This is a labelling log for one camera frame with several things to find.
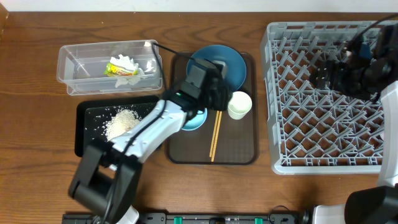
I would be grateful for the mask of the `dark blue plate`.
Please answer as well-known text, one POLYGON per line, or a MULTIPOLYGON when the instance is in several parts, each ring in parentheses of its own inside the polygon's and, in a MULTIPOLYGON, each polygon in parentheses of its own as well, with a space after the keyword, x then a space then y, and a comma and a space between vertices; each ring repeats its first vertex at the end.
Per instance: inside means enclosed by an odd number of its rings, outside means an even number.
POLYGON ((215 64, 232 92, 237 91, 246 79, 246 63, 241 54, 231 47, 209 45, 197 50, 192 57, 215 64))

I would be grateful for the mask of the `pale green cup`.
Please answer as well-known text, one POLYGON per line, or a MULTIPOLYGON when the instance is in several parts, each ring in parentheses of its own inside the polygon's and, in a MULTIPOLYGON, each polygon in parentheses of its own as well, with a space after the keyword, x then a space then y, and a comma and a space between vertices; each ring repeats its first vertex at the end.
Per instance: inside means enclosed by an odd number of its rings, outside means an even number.
POLYGON ((242 119, 252 108, 251 97, 243 92, 236 91, 233 93, 228 103, 228 114, 232 119, 242 119))

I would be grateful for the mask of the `light blue bowl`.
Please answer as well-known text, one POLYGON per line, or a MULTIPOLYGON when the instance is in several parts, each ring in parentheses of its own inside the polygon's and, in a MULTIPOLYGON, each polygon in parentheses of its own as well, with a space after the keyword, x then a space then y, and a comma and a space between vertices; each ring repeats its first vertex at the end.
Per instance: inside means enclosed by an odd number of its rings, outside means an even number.
POLYGON ((192 118, 190 121, 186 122, 182 127, 184 131, 194 131, 200 128, 207 119, 208 111, 205 108, 203 111, 198 110, 197 115, 192 118))

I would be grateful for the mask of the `white tissue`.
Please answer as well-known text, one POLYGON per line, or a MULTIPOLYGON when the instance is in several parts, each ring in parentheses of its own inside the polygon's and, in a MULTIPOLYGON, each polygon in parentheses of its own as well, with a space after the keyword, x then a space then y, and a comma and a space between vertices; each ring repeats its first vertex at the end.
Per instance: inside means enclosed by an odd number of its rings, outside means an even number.
POLYGON ((144 75, 144 71, 139 67, 138 63, 135 63, 129 56, 123 56, 119 54, 119 58, 111 57, 109 63, 124 67, 128 70, 137 70, 138 74, 134 76, 120 76, 116 77, 115 87, 118 88, 121 85, 135 85, 141 80, 141 76, 144 75))

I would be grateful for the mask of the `white rice pile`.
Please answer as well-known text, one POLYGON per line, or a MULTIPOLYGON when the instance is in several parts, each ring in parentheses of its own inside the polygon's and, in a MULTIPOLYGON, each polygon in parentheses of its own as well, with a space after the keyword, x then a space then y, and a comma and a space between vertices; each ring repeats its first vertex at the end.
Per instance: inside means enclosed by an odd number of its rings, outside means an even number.
POLYGON ((119 110, 110 121, 105 122, 104 135, 107 141, 116 138, 135 127, 141 121, 141 117, 136 111, 122 109, 119 110))

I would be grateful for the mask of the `yellow snack wrapper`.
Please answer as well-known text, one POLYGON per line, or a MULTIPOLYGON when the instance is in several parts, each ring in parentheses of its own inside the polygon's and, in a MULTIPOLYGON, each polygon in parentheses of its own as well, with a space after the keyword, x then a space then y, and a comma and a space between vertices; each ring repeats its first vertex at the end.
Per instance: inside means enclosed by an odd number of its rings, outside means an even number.
POLYGON ((104 74, 109 77, 120 77, 120 76, 134 76, 138 74, 137 70, 128 70, 124 67, 119 67, 112 63, 106 65, 104 74))

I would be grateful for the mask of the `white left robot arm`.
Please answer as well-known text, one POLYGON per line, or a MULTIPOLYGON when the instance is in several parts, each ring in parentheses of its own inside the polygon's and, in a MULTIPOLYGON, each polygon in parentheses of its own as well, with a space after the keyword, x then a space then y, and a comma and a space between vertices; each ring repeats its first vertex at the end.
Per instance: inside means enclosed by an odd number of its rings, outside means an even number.
POLYGON ((139 124, 108 142, 95 138, 86 146, 69 196, 99 216, 101 223, 125 219, 149 156, 199 111, 227 109, 231 99, 227 71, 224 62, 193 59, 184 81, 176 90, 165 91, 139 124))

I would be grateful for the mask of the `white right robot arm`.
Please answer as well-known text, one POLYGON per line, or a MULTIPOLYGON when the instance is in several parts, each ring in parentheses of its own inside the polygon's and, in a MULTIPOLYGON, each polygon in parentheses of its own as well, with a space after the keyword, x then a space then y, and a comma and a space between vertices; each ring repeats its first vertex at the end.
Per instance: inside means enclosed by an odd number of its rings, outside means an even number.
POLYGON ((341 205, 316 206, 312 223, 397 223, 397 25, 380 30, 373 50, 365 45, 363 34, 357 34, 345 54, 347 62, 328 60, 309 80, 319 90, 381 102, 382 165, 376 187, 351 193, 341 205))

